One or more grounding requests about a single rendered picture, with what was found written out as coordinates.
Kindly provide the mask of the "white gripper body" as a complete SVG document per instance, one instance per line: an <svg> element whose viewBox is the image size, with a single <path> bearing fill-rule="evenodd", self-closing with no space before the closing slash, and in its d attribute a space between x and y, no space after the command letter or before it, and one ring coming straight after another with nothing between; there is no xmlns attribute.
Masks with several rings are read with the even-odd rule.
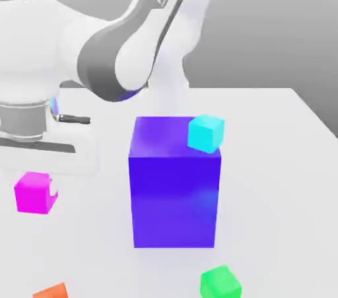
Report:
<svg viewBox="0 0 338 298"><path fill-rule="evenodd" d="M1 170L91 175L97 166L98 145L88 128L59 128L31 142L0 137Z"/></svg>

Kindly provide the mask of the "small magenta cube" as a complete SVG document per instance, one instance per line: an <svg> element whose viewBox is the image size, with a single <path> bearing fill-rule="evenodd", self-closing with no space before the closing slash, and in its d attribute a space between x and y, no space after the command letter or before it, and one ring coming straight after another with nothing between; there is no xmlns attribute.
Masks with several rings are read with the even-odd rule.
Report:
<svg viewBox="0 0 338 298"><path fill-rule="evenodd" d="M48 173L26 172L15 184L17 211L46 215L58 198L50 193L52 178Z"/></svg>

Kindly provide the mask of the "small orange cube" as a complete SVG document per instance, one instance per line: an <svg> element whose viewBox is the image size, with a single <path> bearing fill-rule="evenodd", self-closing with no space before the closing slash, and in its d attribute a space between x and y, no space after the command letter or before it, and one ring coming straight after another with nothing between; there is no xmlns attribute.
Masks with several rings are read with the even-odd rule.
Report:
<svg viewBox="0 0 338 298"><path fill-rule="evenodd" d="M32 298L69 298L66 286L63 282L43 289L32 295Z"/></svg>

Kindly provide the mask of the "small cyan cube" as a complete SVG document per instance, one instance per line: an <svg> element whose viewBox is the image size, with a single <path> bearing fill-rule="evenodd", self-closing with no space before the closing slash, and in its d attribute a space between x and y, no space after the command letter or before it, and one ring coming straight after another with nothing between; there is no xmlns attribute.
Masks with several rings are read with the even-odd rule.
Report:
<svg viewBox="0 0 338 298"><path fill-rule="evenodd" d="M187 146L193 149L214 153L224 139L224 119L200 115L192 119L188 124Z"/></svg>

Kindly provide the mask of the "small green cube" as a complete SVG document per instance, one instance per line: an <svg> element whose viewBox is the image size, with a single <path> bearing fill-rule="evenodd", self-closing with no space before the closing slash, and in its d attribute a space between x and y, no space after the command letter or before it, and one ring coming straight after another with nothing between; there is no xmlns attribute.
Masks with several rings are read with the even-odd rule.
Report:
<svg viewBox="0 0 338 298"><path fill-rule="evenodd" d="M241 298L242 286L228 266L222 265L201 274L202 298Z"/></svg>

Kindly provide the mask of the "large purple box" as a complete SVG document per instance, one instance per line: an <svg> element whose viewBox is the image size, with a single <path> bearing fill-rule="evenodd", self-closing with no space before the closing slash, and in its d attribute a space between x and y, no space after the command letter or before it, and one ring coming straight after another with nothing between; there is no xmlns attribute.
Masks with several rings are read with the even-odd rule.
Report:
<svg viewBox="0 0 338 298"><path fill-rule="evenodd" d="M128 163L136 248L215 245L221 153L187 144L190 117L139 116Z"/></svg>

